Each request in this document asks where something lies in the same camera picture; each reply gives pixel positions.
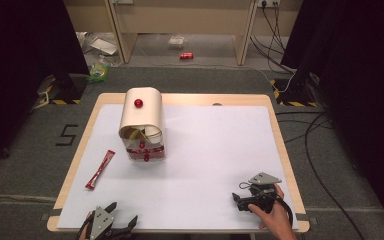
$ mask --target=power outlet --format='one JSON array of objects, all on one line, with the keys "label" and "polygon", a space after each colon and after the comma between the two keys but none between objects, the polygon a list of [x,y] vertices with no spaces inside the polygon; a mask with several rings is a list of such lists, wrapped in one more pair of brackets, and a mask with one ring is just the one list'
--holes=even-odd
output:
[{"label": "power outlet", "polygon": [[280,0],[258,0],[257,6],[259,8],[263,7],[263,1],[266,2],[266,8],[274,8],[276,7],[276,4],[277,4],[277,7],[279,7],[279,4],[280,4]]}]

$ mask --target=human hand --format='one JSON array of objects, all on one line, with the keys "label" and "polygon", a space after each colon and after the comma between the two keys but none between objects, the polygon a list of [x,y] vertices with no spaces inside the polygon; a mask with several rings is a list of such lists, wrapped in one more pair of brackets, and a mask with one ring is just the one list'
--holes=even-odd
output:
[{"label": "human hand", "polygon": [[[283,199],[285,194],[279,185],[274,185],[277,194]],[[267,229],[277,238],[282,240],[296,239],[292,226],[289,223],[288,214],[286,209],[275,201],[273,204],[273,210],[270,213],[266,213],[254,204],[248,205],[249,210],[260,217],[262,223],[259,225],[260,229],[267,227]]]}]

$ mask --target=red can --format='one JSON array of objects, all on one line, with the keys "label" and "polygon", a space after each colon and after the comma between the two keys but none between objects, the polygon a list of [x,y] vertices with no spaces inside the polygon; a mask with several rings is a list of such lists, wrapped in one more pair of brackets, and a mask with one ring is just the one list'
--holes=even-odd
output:
[{"label": "red can", "polygon": [[184,52],[180,54],[180,59],[193,59],[193,52]]}]

